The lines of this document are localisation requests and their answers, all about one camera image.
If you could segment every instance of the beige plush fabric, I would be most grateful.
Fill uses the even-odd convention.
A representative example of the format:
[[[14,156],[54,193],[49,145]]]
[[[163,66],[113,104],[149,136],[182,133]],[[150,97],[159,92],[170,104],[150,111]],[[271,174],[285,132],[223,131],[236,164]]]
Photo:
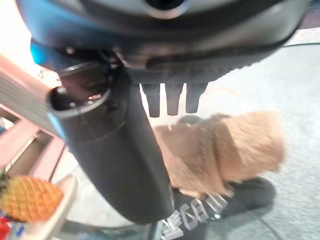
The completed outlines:
[[[154,134],[172,186],[198,198],[231,196],[228,182],[276,171],[284,159],[280,121],[271,111],[217,114],[197,125],[159,126]]]

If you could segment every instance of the pineapple toy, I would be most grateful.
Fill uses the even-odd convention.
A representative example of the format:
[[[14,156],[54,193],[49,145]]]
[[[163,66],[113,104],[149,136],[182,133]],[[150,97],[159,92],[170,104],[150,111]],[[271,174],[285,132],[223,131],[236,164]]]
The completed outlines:
[[[30,176],[0,175],[0,210],[16,222],[48,220],[57,208],[63,192],[54,184]]]

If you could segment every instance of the white lettering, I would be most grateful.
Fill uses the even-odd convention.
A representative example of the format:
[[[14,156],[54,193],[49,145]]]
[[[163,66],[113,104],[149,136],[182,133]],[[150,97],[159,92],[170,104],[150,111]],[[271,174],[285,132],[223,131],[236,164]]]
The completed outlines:
[[[161,234],[162,240],[173,240],[184,235],[184,232],[179,228],[182,222],[180,213],[177,210],[167,218],[167,221],[162,220],[162,222],[164,223]]]
[[[191,231],[196,226],[198,226],[198,220],[196,219],[195,216],[193,216],[193,215],[191,215],[190,213],[187,212],[187,210],[189,208],[190,207],[187,204],[183,204],[180,207],[180,212],[181,212],[181,217],[182,217],[182,221],[183,221],[184,226],[186,227],[186,229]]]
[[[202,202],[199,199],[195,198],[191,201],[190,204],[191,208],[193,209],[194,215],[199,220],[199,222],[205,223],[209,216]]]

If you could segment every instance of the gray floor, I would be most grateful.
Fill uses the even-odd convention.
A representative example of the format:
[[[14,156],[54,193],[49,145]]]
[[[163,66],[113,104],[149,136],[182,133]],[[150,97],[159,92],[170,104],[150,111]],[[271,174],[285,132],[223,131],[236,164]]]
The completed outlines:
[[[280,172],[265,175],[277,189],[273,209],[261,218],[249,212],[216,224],[208,239],[319,240],[320,45],[285,48],[259,64],[231,72],[210,86],[236,90],[245,96],[242,103],[252,103],[248,110],[279,110],[287,156]],[[201,113],[205,114],[210,107],[215,112],[214,105],[228,108],[231,100],[223,103],[222,99],[203,106]],[[226,238],[219,238],[221,234],[217,233],[221,229],[226,230]]]
[[[320,239],[319,93],[320,45],[283,48],[260,63],[235,70],[210,83],[200,99],[198,115],[205,118],[216,112],[236,115],[278,110],[286,136],[287,155],[279,172],[264,175],[277,190],[274,207],[263,216],[253,211],[214,222],[206,239]],[[185,104],[184,98],[185,92],[181,95],[180,109]],[[176,117],[167,116],[163,89],[161,99],[161,117],[151,118],[152,125],[174,123],[185,114],[180,110]],[[80,191],[69,220],[105,227],[129,224],[105,202],[79,167],[73,172],[78,177]]]

